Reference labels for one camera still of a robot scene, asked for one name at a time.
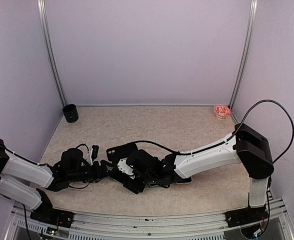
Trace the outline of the black phone case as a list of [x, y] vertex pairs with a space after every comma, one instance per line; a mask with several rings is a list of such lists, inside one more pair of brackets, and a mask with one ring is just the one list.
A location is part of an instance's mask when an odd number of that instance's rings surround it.
[[106, 150], [107, 158], [109, 162], [118, 163], [120, 159], [129, 157], [129, 155], [138, 150], [138, 147], [135, 143], [127, 143], [124, 145], [111, 147]]

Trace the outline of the pink phone case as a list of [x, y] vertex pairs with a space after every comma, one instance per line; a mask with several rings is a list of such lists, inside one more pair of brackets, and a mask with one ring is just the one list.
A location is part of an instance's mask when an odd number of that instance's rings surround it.
[[179, 179], [176, 184], [177, 185], [186, 185], [186, 184], [190, 184], [192, 182], [192, 178], [189, 177], [189, 178], [182, 178], [182, 179]]

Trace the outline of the light blue phone case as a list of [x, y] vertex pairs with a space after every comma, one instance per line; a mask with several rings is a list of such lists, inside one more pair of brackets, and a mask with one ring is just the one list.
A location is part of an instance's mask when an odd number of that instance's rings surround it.
[[151, 188], [161, 187], [160, 185], [158, 185], [156, 183], [148, 184], [148, 186], [151, 187]]

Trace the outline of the teal-edged phone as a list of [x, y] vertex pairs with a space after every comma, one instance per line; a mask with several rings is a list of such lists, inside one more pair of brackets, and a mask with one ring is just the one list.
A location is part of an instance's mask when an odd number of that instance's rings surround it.
[[109, 173], [109, 177], [122, 185], [131, 180], [131, 178], [127, 174], [119, 171], [117, 168], [113, 168], [111, 170], [111, 172]]

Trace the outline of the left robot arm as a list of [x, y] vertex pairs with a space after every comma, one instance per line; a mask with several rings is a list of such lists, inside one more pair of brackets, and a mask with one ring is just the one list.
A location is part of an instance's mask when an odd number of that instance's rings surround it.
[[0, 195], [36, 210], [50, 223], [57, 212], [44, 190], [59, 192], [73, 183], [97, 183], [108, 177], [111, 166], [105, 160], [87, 161], [79, 147], [64, 151], [54, 165], [37, 163], [8, 149], [0, 139]]

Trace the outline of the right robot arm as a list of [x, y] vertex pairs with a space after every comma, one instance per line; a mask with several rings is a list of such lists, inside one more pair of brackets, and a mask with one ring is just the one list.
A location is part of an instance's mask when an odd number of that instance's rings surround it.
[[243, 209], [242, 217], [253, 222], [261, 215], [267, 200], [268, 181], [274, 172], [274, 164], [267, 138], [246, 124], [235, 125], [233, 133], [212, 145], [175, 152], [162, 160], [137, 149], [122, 157], [117, 167], [134, 180], [166, 188], [201, 172], [234, 164], [242, 164], [250, 178], [249, 206]]

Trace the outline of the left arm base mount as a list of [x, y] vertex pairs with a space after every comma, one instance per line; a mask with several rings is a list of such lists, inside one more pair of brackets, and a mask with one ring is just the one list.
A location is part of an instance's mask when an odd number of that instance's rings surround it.
[[30, 218], [42, 223], [70, 228], [74, 213], [54, 208], [44, 191], [38, 188], [36, 191], [40, 194], [41, 204], [35, 210], [32, 210]]

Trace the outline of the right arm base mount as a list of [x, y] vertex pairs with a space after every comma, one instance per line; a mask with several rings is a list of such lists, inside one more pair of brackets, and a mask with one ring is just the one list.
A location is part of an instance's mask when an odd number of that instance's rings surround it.
[[229, 228], [247, 225], [267, 219], [269, 212], [266, 205], [263, 207], [252, 208], [247, 206], [245, 208], [227, 211], [225, 213], [226, 221]]

